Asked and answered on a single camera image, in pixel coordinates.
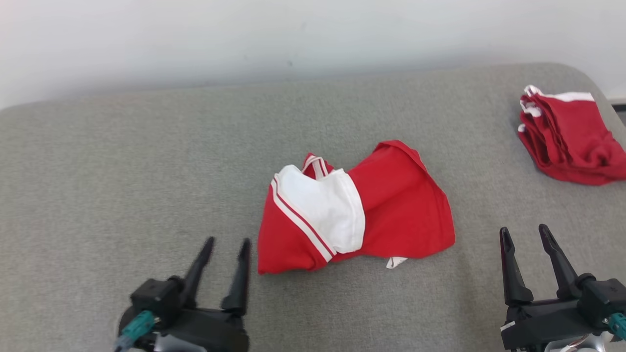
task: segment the red fabric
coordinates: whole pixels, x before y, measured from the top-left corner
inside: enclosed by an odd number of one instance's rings
[[[381,142],[348,174],[365,210],[363,246],[333,261],[367,255],[424,258],[454,244],[446,194],[416,150],[399,140]]]
[[[607,130],[594,101],[563,101],[535,93],[521,102],[540,109],[522,111],[521,141],[545,174],[557,180],[603,185],[626,179],[626,153]]]
[[[306,235],[276,206],[271,186],[265,200],[257,249],[259,274],[294,269],[315,270],[326,266],[326,260]]]
[[[310,162],[311,158],[316,157],[307,156],[303,174],[312,179],[319,179],[314,163],[319,168],[324,163],[329,173],[334,169],[320,158]],[[348,175],[365,213],[363,244],[357,251],[336,253],[332,261],[361,255],[423,258],[454,244],[448,199],[417,151],[397,140],[382,142]],[[309,238],[276,207],[270,186],[259,232],[259,273],[325,265]]]

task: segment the gray cushion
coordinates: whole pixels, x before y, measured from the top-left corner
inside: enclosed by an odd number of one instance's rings
[[[536,299],[557,288],[542,222],[578,273],[626,282],[626,183],[587,187],[535,168],[516,136],[528,84],[592,92],[626,145],[598,88],[552,64],[2,111],[0,350],[110,351],[128,295],[149,277],[184,274],[206,236],[217,243],[198,298],[217,307],[242,239],[256,240],[274,172],[307,152],[351,168],[376,142],[397,138],[447,193],[456,244],[394,270],[373,257],[277,276],[259,276],[254,265],[245,318],[252,351],[501,351],[501,226]]]

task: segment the clothing tag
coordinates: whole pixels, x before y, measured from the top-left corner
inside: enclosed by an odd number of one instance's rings
[[[395,268],[396,266],[404,263],[404,261],[406,259],[409,259],[409,258],[405,258],[405,257],[391,257],[391,258],[389,258],[389,261],[387,261],[387,269]]]

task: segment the white fabric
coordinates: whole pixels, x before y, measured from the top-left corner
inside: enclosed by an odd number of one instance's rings
[[[332,254],[324,247],[324,244],[322,244],[321,240],[317,238],[317,236],[315,235],[313,230],[297,214],[295,214],[293,211],[291,211],[289,209],[289,207],[285,203],[283,203],[283,201],[281,200],[281,198],[283,198],[283,196],[279,197],[279,186],[278,186],[278,183],[277,183],[277,180],[276,180],[275,177],[272,180],[272,182],[270,183],[270,186],[272,187],[272,195],[274,197],[274,203],[276,204],[276,206],[297,227],[299,227],[300,230],[302,230],[302,232],[309,238],[311,243],[313,243],[313,246],[315,246],[315,248],[320,252],[320,254],[322,254],[322,257],[324,257],[324,259],[327,262],[329,262],[332,259]]]
[[[541,90],[533,85],[526,86],[524,88],[524,92],[528,96],[533,96],[535,94],[539,94],[541,96],[545,96],[548,98],[559,99],[561,101],[570,102],[575,100],[585,100],[585,101],[595,101],[591,93],[579,92],[579,91],[570,91],[567,93],[561,93],[556,95],[543,94]]]
[[[323,160],[307,160],[307,163],[309,161],[315,162],[314,165],[320,162],[321,172],[326,169],[322,167]],[[314,180],[296,166],[287,165],[275,178],[280,197],[315,230],[331,251],[349,253],[361,248],[365,213],[359,192],[343,169]]]
[[[521,109],[532,117],[541,117],[541,109],[532,101],[520,100]]]

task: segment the folded red clothing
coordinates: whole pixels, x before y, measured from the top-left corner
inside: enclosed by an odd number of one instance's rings
[[[379,143],[349,172],[309,154],[274,175],[259,231],[259,273],[316,270],[368,255],[422,258],[454,244],[445,193],[417,151]]]
[[[527,86],[520,103],[518,134],[542,172],[586,185],[626,179],[626,153],[590,93],[546,95]]]

